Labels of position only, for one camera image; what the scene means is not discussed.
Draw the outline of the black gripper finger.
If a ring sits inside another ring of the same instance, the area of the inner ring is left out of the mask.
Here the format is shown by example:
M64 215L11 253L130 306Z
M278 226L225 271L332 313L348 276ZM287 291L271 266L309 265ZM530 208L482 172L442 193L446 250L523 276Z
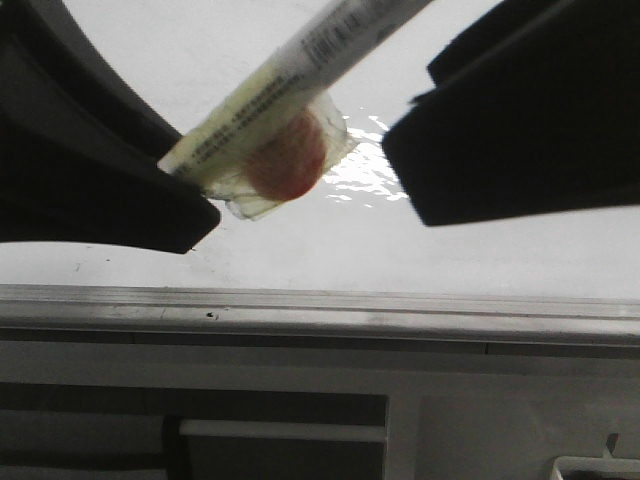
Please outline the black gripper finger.
M639 5L503 1L383 151L430 226L639 201Z
M1 238L183 254L220 223L161 171L178 132L61 1L1 5Z

